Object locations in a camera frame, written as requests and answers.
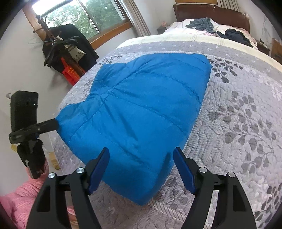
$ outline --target black hanger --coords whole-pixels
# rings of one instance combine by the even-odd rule
[[[78,39],[80,39],[79,36],[71,37],[67,40],[59,40],[57,39],[53,44],[52,48],[49,52],[49,54],[46,57],[46,60],[44,61],[44,66],[51,67],[52,62],[56,61],[58,58],[63,56],[64,54],[68,53],[70,50],[65,48],[65,45],[76,45],[78,44]],[[55,56],[55,52],[59,51],[59,56]]]

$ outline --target pink blanket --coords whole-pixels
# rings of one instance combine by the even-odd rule
[[[0,203],[8,216],[19,229],[26,228],[28,216],[35,198],[49,174],[48,163],[45,162],[45,172],[38,179],[29,178],[15,192],[0,197]],[[73,207],[68,207],[70,220],[76,221]]]

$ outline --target bed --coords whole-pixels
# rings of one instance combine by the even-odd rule
[[[174,5],[177,21],[210,17],[218,24],[250,30],[238,12],[205,5]],[[109,53],[71,89],[58,112],[84,101],[102,65],[128,63],[145,54],[200,53],[212,65],[200,114],[183,149],[212,173],[234,171],[255,215],[258,228],[273,225],[282,201],[282,65],[254,48],[201,34],[148,36],[128,40]],[[64,174],[83,163],[56,132],[50,138]],[[181,228],[193,202],[174,167],[166,182],[145,206],[114,193],[101,183],[90,197],[101,226],[114,228]],[[211,228],[217,193],[205,229]]]

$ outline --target bedside table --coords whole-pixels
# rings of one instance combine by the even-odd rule
[[[266,47],[264,44],[261,44],[259,41],[257,41],[257,48],[259,49],[259,51],[265,53],[266,55],[269,56],[270,54],[270,49],[268,47]]]
[[[163,34],[164,31],[166,31],[166,30],[167,30],[167,28],[163,27],[163,26],[160,26],[159,28],[157,28],[158,34]]]

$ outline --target blue gripper pad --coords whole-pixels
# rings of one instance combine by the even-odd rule
[[[194,176],[185,162],[185,155],[177,148],[173,151],[173,160],[184,183],[185,188],[192,194],[195,194],[197,189],[195,187]]]
[[[102,155],[97,158],[98,162],[90,175],[90,185],[88,191],[91,194],[98,189],[98,186],[110,161],[109,150],[104,148],[103,151],[104,152],[101,153]]]

